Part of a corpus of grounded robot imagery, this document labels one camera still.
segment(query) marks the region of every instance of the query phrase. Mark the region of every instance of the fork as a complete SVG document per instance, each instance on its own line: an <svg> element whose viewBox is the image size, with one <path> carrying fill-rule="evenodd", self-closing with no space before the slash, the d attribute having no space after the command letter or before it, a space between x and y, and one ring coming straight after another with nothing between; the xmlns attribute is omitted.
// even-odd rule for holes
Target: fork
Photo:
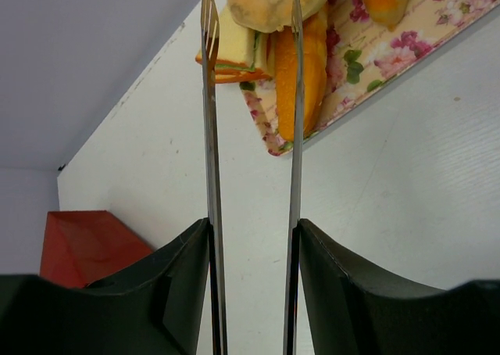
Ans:
<svg viewBox="0 0 500 355"><path fill-rule="evenodd" d="M227 355L226 291L224 281L219 146L217 140L215 65L219 51L219 16L215 0L202 0L203 114L209 232L212 343L215 355Z"/></svg>
<svg viewBox="0 0 500 355"><path fill-rule="evenodd" d="M302 190L302 145L304 142L304 34L300 0L293 0L291 29L297 53L295 87L294 148L291 163L290 213L288 222L287 282L284 308L283 354L295 355L298 297L298 253L300 204Z"/></svg>

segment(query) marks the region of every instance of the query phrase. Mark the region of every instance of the metal fork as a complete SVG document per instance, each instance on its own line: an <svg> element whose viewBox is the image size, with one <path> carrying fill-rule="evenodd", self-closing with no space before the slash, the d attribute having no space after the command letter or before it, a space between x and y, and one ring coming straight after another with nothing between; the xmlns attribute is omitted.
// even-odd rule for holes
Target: metal fork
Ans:
<svg viewBox="0 0 500 355"><path fill-rule="evenodd" d="M304 34L300 0L293 0L291 29L297 53L295 87L294 148L291 163L290 213L288 222L287 284L284 317L284 355L295 355L298 295L298 253L302 190L302 145L304 143Z"/></svg>
<svg viewBox="0 0 500 355"><path fill-rule="evenodd" d="M219 144L217 140L215 65L219 51L219 15L215 0L202 0L203 113L209 232L212 340L215 355L227 355L226 289L220 205Z"/></svg>

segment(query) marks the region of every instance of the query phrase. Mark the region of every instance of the floral tray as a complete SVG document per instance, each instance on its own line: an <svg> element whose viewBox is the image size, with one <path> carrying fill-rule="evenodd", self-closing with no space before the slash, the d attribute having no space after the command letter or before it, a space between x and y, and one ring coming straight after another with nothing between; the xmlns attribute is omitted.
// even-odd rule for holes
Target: floral tray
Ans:
<svg viewBox="0 0 500 355"><path fill-rule="evenodd" d="M328 0L327 90L313 138L387 82L496 7L500 0L410 0L393 32L374 24L363 0ZM273 80L240 84L268 151L290 152L277 131Z"/></svg>

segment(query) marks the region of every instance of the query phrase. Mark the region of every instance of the white wall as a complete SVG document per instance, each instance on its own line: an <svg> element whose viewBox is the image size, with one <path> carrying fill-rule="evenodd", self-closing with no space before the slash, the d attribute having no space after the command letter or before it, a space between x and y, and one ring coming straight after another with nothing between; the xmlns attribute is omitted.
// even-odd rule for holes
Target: white wall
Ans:
<svg viewBox="0 0 500 355"><path fill-rule="evenodd" d="M56 179L0 167L0 274L39 272L47 212L59 209Z"/></svg>

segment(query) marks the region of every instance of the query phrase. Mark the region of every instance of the gray wall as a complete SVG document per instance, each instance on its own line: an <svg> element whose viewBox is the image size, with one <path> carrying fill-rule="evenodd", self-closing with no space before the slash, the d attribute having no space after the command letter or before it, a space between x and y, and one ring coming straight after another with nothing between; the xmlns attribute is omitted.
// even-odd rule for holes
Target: gray wall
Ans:
<svg viewBox="0 0 500 355"><path fill-rule="evenodd" d="M198 1L0 0L0 273L38 271L57 168Z"/></svg>
<svg viewBox="0 0 500 355"><path fill-rule="evenodd" d="M0 274L38 273L49 210L58 210L57 173L0 167Z"/></svg>

